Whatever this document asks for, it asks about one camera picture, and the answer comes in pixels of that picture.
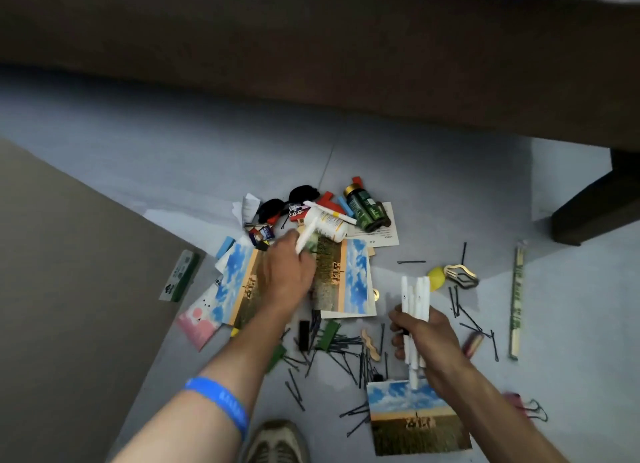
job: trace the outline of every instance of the wooden furniture leg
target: wooden furniture leg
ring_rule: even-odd
[[[611,150],[612,171],[590,184],[551,216],[551,237],[582,242],[640,220],[640,153]]]

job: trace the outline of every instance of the gray floor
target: gray floor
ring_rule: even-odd
[[[539,427],[574,461],[638,461],[640,224],[580,248],[551,243],[544,218],[609,169],[601,148],[544,139],[461,132],[264,102],[0,71],[0,134],[55,167],[214,254],[237,233],[231,202],[251,192],[263,200],[294,186],[340,192],[360,175],[391,201],[401,245],[372,258],[382,294],[378,324],[399,297],[399,277],[421,265],[452,263],[468,241],[467,264],[482,278],[461,303],[497,332],[500,362],[485,343],[474,363],[501,390],[535,398],[550,420]],[[515,241],[531,243],[525,268],[520,362],[506,358]],[[189,292],[186,304],[204,289]],[[433,304],[451,314],[449,300]],[[460,338],[467,334],[453,322]],[[169,331],[122,432],[121,448],[227,338],[199,354],[175,326]],[[389,332],[385,335],[390,352]],[[390,359],[390,376],[406,378]],[[306,435],[315,463],[374,456],[369,427],[337,415],[364,400],[330,359],[317,359],[300,384],[302,413],[283,385],[285,367],[263,385],[253,424],[289,418]],[[477,449],[405,460],[483,461]]]

